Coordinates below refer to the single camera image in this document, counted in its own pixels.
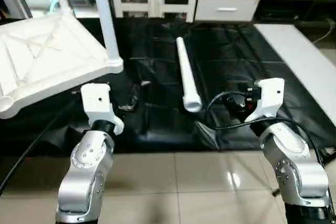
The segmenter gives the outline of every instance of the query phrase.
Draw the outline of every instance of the black connector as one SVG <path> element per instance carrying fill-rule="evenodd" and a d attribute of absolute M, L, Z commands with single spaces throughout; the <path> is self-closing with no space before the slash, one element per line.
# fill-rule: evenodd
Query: black connector
<path fill-rule="evenodd" d="M 261 88 L 254 87 L 254 88 L 247 88 L 245 91 L 245 99 L 249 102 L 256 102 L 257 100 L 261 99 Z"/>
<path fill-rule="evenodd" d="M 110 135 L 110 137 L 115 137 L 116 135 L 114 134 L 114 128 L 115 128 L 115 124 L 111 123 L 109 121 L 106 120 L 96 120 L 92 127 L 91 130 L 92 131 L 103 131 L 107 134 Z"/>

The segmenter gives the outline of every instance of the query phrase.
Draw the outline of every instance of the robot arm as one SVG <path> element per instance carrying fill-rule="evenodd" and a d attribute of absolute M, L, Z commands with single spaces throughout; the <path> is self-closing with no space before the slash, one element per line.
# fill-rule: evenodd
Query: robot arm
<path fill-rule="evenodd" d="M 245 106 L 236 104 L 230 97 L 224 99 L 230 114 L 242 122 L 274 117 L 282 105 L 283 79 L 265 79 L 255 84 L 247 92 L 257 94 L 257 106 L 252 113 L 248 108 L 255 107 L 253 97 L 245 97 Z M 286 124 L 275 121 L 253 123 L 251 129 L 259 137 L 264 155 L 276 174 L 288 224 L 334 223 L 327 174 L 310 156 L 301 136 Z"/>
<path fill-rule="evenodd" d="M 107 173 L 112 167 L 113 137 L 124 124 L 115 116 L 107 84 L 81 87 L 91 129 L 71 153 L 70 168 L 58 192 L 56 223 L 97 223 Z"/>

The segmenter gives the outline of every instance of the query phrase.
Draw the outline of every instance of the black cable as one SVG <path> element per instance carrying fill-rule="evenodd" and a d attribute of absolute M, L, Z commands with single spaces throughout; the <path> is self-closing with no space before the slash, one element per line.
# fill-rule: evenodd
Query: black cable
<path fill-rule="evenodd" d="M 71 108 L 75 104 L 75 101 L 72 100 L 68 103 L 59 113 L 57 113 L 54 116 L 54 119 L 52 119 L 47 126 L 41 131 L 41 133 L 33 140 L 33 142 L 28 146 L 28 148 L 23 152 L 21 157 L 16 161 L 16 163 L 13 165 L 13 167 L 10 169 L 10 171 L 7 173 L 5 178 L 2 180 L 0 184 L 0 196 L 4 192 L 4 189 L 8 183 L 8 181 L 11 179 L 17 168 L 20 166 L 20 164 L 24 161 L 26 156 L 34 149 L 34 147 L 37 145 L 39 140 L 46 134 L 46 132 L 53 126 L 53 124 L 66 112 L 69 108 Z"/>
<path fill-rule="evenodd" d="M 223 97 L 225 95 L 229 95 L 229 94 L 238 94 L 238 95 L 244 96 L 244 93 L 243 92 L 239 92 L 239 91 L 224 91 L 224 92 L 219 93 L 218 95 L 216 95 L 215 97 L 213 97 L 213 99 L 210 101 L 210 103 L 208 104 L 208 106 L 205 109 L 204 117 L 203 117 L 205 122 L 206 122 L 206 119 L 207 119 L 207 114 L 208 114 L 211 106 L 215 103 L 215 101 L 217 101 L 219 98 L 221 98 L 221 97 Z"/>
<path fill-rule="evenodd" d="M 276 117 L 276 118 L 260 118 L 260 119 L 255 119 L 246 123 L 238 123 L 238 124 L 234 124 L 234 125 L 228 125 L 228 126 L 221 126 L 221 127 L 212 127 L 207 125 L 210 129 L 212 130 L 216 130 L 216 131 L 224 131 L 224 130 L 231 130 L 231 129 L 235 129 L 238 127 L 243 127 L 243 126 L 247 126 L 247 125 L 251 125 L 253 123 L 261 123 L 261 122 L 270 122 L 270 121 L 278 121 L 278 122 L 289 122 L 292 124 L 295 124 L 297 126 L 299 126 L 304 133 L 306 134 L 307 138 L 309 139 L 309 142 L 311 143 L 315 153 L 316 153 L 316 158 L 319 162 L 319 164 L 321 164 L 323 166 L 323 161 L 320 155 L 320 152 L 318 151 L 317 145 L 315 143 L 315 141 L 311 138 L 310 133 L 308 131 L 308 129 L 302 125 L 301 123 L 298 123 L 297 121 L 293 120 L 293 119 L 289 119 L 289 118 L 280 118 L 280 117 Z"/>

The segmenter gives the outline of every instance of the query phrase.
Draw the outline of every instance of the black plastic sheet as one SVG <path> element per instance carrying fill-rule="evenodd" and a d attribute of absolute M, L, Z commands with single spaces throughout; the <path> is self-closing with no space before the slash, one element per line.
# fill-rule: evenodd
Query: black plastic sheet
<path fill-rule="evenodd" d="M 82 20 L 102 43 L 99 21 Z M 178 152 L 259 149 L 249 127 L 213 132 L 183 108 L 182 80 L 175 39 L 184 38 L 203 104 L 225 90 L 256 79 L 285 79 L 285 102 L 279 114 L 304 124 L 319 146 L 334 146 L 336 129 L 295 75 L 252 25 L 187 24 L 152 19 L 116 19 L 115 28 L 122 74 L 108 74 L 94 82 L 108 83 L 115 111 L 125 122 L 116 139 L 116 152 Z M 71 99 L 76 105 L 44 138 L 34 155 L 68 155 L 88 129 L 79 87 L 24 108 L 12 119 L 0 121 L 2 152 L 21 153 L 53 115 Z M 136 95 L 133 112 L 118 110 Z M 212 123 L 232 120 L 221 104 L 211 112 Z"/>

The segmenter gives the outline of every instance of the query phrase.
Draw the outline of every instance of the cabinet drawer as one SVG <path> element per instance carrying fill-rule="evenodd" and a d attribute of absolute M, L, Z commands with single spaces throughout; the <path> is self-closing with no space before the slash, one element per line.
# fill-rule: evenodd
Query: cabinet drawer
<path fill-rule="evenodd" d="M 198 0 L 195 20 L 250 21 L 259 0 Z"/>

